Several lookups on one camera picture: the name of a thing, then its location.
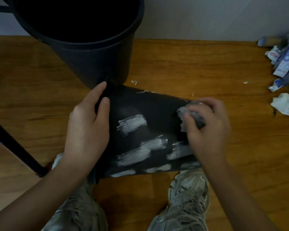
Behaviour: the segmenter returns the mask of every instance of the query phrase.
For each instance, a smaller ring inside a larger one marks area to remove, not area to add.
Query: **black bar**
[[[9,6],[0,5],[0,12],[2,13],[11,13],[12,10]]]
[[[48,169],[41,166],[2,126],[0,126],[0,143],[39,177],[47,174]]]

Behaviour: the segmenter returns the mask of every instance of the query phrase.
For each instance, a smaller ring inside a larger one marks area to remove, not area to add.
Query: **toothpaste box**
[[[288,38],[288,46],[281,50],[280,57],[278,58],[275,66],[274,66],[274,75],[279,77],[284,77],[286,73],[289,71],[289,34]]]

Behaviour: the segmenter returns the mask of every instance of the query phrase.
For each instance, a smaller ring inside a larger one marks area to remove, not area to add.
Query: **person's left arm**
[[[105,88],[106,82],[97,85],[71,112],[61,161],[0,212],[0,231],[41,230],[87,177],[109,141],[109,99],[94,110]]]

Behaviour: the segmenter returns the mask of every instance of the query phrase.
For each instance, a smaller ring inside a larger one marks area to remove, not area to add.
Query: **person's left hand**
[[[106,82],[88,93],[70,114],[65,150],[60,164],[89,174],[109,141],[109,98],[101,100],[97,114],[94,106],[106,88]]]

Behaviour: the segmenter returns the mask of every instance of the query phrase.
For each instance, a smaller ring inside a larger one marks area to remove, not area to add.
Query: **trash pile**
[[[259,47],[273,47],[265,55],[274,65],[273,75],[278,76],[268,89],[275,92],[283,86],[289,86],[289,33],[285,38],[262,37],[258,41]],[[281,93],[278,97],[273,98],[271,105],[279,112],[289,115],[289,94]]]

